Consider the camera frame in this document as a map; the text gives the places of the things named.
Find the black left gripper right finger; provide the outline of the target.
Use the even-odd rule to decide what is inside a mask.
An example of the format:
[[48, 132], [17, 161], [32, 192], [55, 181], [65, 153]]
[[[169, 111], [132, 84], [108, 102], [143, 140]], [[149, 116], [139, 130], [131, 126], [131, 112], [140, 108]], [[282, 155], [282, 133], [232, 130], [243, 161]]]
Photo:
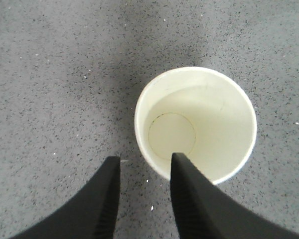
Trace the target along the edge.
[[183, 153], [172, 155], [170, 195], [182, 239], [299, 239], [223, 193]]

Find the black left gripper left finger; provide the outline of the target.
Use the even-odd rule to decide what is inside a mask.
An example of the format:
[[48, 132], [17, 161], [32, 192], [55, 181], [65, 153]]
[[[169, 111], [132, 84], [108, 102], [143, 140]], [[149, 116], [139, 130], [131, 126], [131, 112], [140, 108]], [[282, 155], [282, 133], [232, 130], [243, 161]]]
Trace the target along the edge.
[[87, 184], [16, 239], [112, 239], [120, 200], [120, 158], [107, 157]]

